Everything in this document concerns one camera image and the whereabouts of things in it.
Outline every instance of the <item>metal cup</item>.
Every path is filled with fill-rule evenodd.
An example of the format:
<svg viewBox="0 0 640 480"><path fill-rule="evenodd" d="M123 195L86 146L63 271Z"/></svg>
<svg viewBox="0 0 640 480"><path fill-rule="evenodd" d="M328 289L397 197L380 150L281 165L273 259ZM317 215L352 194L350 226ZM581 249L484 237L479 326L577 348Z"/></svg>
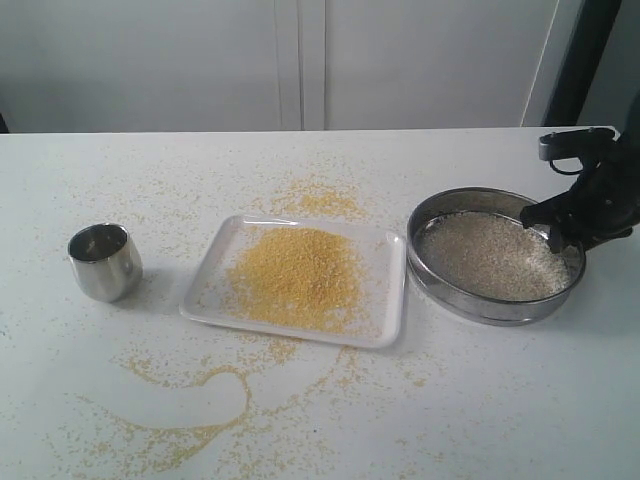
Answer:
<svg viewBox="0 0 640 480"><path fill-rule="evenodd" d="M142 260L129 232L115 223L80 230L69 241L69 260L80 289L101 302L133 291L142 278Z"/></svg>

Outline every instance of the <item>white rectangular plate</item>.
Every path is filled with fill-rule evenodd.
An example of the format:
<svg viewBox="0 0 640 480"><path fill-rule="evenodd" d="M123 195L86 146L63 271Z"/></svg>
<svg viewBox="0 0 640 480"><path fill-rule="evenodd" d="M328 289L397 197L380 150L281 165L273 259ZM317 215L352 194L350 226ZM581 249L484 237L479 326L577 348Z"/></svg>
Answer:
<svg viewBox="0 0 640 480"><path fill-rule="evenodd" d="M272 228L314 228L342 235L359 253L366 278L362 279L366 318L358 319L358 333L335 334L305 328L239 318L230 315L224 299L231 292L227 269L238 254L255 242L255 230ZM321 220L293 220L273 217L234 216L226 219L180 303L180 313L192 320L223 327L253 330L288 337L380 348L390 345L400 332L406 265L406 242L399 235L380 228L347 225Z"/></svg>

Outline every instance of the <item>white cabinet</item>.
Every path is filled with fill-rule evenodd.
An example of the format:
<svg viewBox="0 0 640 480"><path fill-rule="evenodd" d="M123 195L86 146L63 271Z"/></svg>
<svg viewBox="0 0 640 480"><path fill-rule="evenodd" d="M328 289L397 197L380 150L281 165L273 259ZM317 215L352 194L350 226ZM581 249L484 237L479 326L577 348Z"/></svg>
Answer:
<svg viewBox="0 0 640 480"><path fill-rule="evenodd" d="M581 0L24 0L0 15L13 131L541 122Z"/></svg>

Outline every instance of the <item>white table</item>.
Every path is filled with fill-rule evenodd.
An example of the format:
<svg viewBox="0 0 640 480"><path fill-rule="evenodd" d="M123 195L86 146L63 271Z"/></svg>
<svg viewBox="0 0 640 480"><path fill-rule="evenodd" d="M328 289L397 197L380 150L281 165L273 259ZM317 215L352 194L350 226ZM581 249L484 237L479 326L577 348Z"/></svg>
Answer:
<svg viewBox="0 0 640 480"><path fill-rule="evenodd" d="M404 232L453 187L537 199L572 179L545 129L0 136L0 478L636 479L640 234L589 252L545 322L458 319L407 284L400 339L357 351L177 313L221 221L312 173ZM145 264L119 305L66 244L127 226Z"/></svg>

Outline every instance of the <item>black robotic claw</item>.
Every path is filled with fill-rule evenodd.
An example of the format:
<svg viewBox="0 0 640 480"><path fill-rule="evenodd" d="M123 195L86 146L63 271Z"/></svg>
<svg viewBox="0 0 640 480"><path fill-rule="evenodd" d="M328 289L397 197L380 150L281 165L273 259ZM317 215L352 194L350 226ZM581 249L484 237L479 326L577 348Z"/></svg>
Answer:
<svg viewBox="0 0 640 480"><path fill-rule="evenodd" d="M578 175L564 193L525 207L525 228L550 227L549 248L558 253L568 245L585 250L628 237L640 223L640 93L629 112L627 128L614 140L608 128L552 133L540 138L540 158L561 174ZM582 170L565 172L556 160L577 157Z"/></svg>

